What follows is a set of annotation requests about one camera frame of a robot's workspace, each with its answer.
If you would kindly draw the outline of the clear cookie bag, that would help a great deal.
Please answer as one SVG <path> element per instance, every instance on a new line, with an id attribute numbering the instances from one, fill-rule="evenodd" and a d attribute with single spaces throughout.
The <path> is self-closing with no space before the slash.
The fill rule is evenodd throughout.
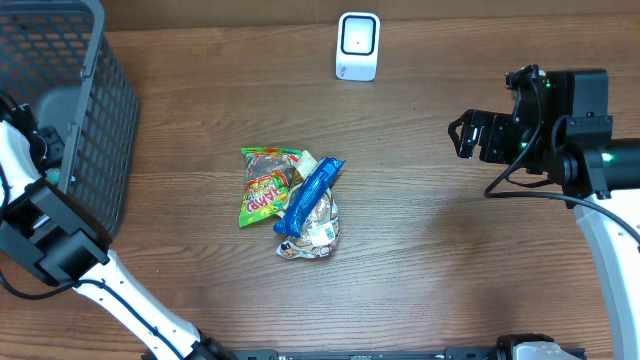
<path id="1" fill-rule="evenodd" d="M 277 215 L 283 218 L 302 183 L 312 173 L 317 160 L 306 150 L 294 163 L 292 186 L 285 207 Z M 329 256 L 336 248 L 340 232 L 338 207 L 331 190 L 327 189 L 303 223 L 301 236 L 287 236 L 276 253 L 286 259 L 315 259 Z"/>

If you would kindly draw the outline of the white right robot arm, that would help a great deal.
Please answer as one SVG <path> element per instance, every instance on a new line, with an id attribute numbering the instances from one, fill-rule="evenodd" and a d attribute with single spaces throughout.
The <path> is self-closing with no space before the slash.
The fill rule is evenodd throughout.
<path id="1" fill-rule="evenodd" d="M 469 109 L 450 123 L 460 158 L 505 170 L 487 198 L 560 200 L 590 248 L 608 313 L 614 356 L 639 356 L 639 141 L 616 139 L 603 69 L 505 76 L 511 113 Z"/>

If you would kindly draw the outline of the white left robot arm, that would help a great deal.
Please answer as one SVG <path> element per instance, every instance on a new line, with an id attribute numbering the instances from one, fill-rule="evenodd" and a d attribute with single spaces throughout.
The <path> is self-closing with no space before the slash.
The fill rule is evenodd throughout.
<path id="1" fill-rule="evenodd" d="M 110 234 L 52 185 L 41 167 L 48 153 L 27 105 L 1 95 L 1 250 L 50 291 L 2 287 L 21 299 L 67 290 L 94 301 L 149 349 L 150 359 L 226 359 L 228 353 L 157 300 L 111 249 Z"/>

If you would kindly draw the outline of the mint green tissue pack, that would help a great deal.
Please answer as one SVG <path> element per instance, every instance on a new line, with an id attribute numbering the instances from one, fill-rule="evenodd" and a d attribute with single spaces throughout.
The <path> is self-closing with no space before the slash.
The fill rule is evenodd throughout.
<path id="1" fill-rule="evenodd" d="M 76 181 L 76 178 L 71 173 L 66 173 L 58 167 L 46 169 L 45 177 L 53 185 L 73 184 Z"/>

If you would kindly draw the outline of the blue snack wrapper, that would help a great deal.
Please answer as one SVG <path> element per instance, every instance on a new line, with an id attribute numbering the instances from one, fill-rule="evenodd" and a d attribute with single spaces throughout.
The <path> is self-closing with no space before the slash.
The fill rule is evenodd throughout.
<path id="1" fill-rule="evenodd" d="M 329 189 L 343 165 L 344 161 L 336 158 L 322 158 L 289 202 L 284 217 L 274 225 L 274 232 L 300 237 L 306 218 Z"/>

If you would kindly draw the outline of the green gummy candy bag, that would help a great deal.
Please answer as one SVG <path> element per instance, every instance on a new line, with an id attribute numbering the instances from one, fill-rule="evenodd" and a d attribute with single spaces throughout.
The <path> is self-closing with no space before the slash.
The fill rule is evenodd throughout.
<path id="1" fill-rule="evenodd" d="M 245 147 L 243 201 L 238 225 L 246 227 L 279 212 L 287 200 L 301 150 Z"/>

